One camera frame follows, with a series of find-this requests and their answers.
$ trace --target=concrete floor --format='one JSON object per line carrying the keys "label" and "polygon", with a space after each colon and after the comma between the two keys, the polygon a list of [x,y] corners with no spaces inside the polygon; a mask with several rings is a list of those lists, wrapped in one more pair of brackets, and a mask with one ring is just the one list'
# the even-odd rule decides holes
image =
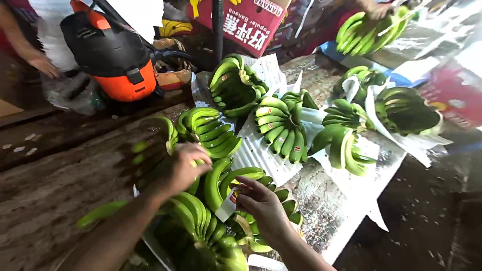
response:
{"label": "concrete floor", "polygon": [[482,153],[438,159],[426,170],[408,156],[378,199],[390,232],[367,217],[334,266],[340,271],[454,270],[482,267]]}

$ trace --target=vacuum hose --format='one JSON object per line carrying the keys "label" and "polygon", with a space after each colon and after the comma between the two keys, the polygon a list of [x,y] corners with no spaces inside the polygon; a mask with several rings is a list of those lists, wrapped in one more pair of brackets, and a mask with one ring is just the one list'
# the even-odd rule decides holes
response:
{"label": "vacuum hose", "polygon": [[216,65],[223,58],[223,11],[224,1],[213,0],[214,62]]}

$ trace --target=banana box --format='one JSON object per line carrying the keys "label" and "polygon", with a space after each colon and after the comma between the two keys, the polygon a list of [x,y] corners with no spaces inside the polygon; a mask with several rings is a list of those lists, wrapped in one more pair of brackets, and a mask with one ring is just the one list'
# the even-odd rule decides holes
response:
{"label": "banana box", "polygon": [[[211,0],[190,0],[187,15],[213,29]],[[263,55],[273,39],[291,0],[227,0],[224,2],[224,37]]]}

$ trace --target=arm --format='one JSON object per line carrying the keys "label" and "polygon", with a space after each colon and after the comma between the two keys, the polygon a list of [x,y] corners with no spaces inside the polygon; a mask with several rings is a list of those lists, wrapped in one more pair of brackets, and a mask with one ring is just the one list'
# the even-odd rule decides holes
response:
{"label": "arm", "polygon": [[[206,164],[192,166],[202,159]],[[140,196],[90,233],[62,263],[59,271],[119,270],[159,207],[186,190],[194,177],[211,168],[205,150],[196,144],[178,144],[172,176],[152,183]]]}
{"label": "arm", "polygon": [[238,196],[237,209],[253,215],[261,236],[278,251],[288,270],[335,270],[301,239],[275,193],[246,177],[238,176],[236,180],[249,187],[246,189],[243,185],[231,185],[242,190]]}
{"label": "arm", "polygon": [[0,2],[0,27],[21,58],[50,78],[58,77],[57,70],[55,66],[50,63],[50,59],[27,41],[9,6],[3,2]]}

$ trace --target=hand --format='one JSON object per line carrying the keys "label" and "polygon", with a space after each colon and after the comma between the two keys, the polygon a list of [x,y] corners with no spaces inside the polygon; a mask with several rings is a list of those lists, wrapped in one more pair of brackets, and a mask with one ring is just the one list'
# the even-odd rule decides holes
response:
{"label": "hand", "polygon": [[236,209],[256,219],[259,232],[269,246],[278,250],[286,243],[284,238],[298,235],[275,193],[255,180],[243,176],[237,176],[236,180],[242,183],[230,185],[241,189]]}
{"label": "hand", "polygon": [[390,4],[374,4],[368,11],[368,17],[370,20],[379,21],[384,19],[389,12],[391,12]]}
{"label": "hand", "polygon": [[41,51],[31,47],[19,50],[18,54],[30,65],[45,73],[48,77],[54,79],[59,76],[57,68]]}
{"label": "hand", "polygon": [[[177,195],[188,189],[195,177],[211,170],[213,162],[206,150],[198,144],[177,144],[172,163],[172,174],[162,182],[162,186],[170,195]],[[201,159],[205,164],[194,167],[194,160]]]}

